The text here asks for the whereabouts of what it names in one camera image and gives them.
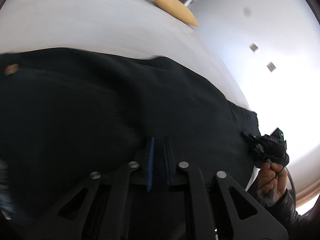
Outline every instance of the wooden trim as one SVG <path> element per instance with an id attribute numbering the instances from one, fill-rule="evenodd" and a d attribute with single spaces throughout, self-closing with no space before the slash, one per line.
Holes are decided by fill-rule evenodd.
<path id="1" fill-rule="evenodd" d="M 320 193 L 320 178 L 315 182 L 311 183 L 309 186 L 297 192 L 297 207 L 308 202 L 310 199 L 314 198 Z"/>

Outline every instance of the person's hand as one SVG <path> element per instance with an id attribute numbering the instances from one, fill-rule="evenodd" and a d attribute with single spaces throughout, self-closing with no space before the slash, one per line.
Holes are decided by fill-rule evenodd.
<path id="1" fill-rule="evenodd" d="M 264 163 L 258 174 L 258 190 L 257 194 L 259 197 L 263 197 L 264 194 L 267 194 L 269 190 L 273 190 L 274 192 L 274 200 L 277 202 L 285 193 L 286 183 L 287 183 L 287 172 L 286 170 L 282 170 L 282 172 L 276 176 L 276 172 L 280 172 L 282 170 L 282 165 L 277 163 Z"/>

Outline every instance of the yellow pillow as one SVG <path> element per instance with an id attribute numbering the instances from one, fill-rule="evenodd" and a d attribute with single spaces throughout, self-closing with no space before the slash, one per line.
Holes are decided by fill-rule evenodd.
<path id="1" fill-rule="evenodd" d="M 178 0 L 154 0 L 156 6 L 176 17 L 180 21 L 198 26 L 198 22 L 192 12 L 183 3 Z"/>

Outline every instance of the blue strip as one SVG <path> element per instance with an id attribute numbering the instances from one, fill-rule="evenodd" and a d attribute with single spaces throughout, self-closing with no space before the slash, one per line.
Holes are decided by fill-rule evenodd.
<path id="1" fill-rule="evenodd" d="M 150 191 L 152 188 L 152 176 L 153 176 L 153 155 L 155 151 L 155 138 L 151 137 L 149 159 L 148 159 L 148 183 L 147 190 Z"/>

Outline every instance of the white bed sheet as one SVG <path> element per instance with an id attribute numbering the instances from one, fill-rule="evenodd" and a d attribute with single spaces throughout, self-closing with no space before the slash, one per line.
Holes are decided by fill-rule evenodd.
<path id="1" fill-rule="evenodd" d="M 146 0 L 7 0 L 0 53 L 67 47 L 131 58 L 165 56 L 249 108 L 239 86 L 197 33 Z"/>

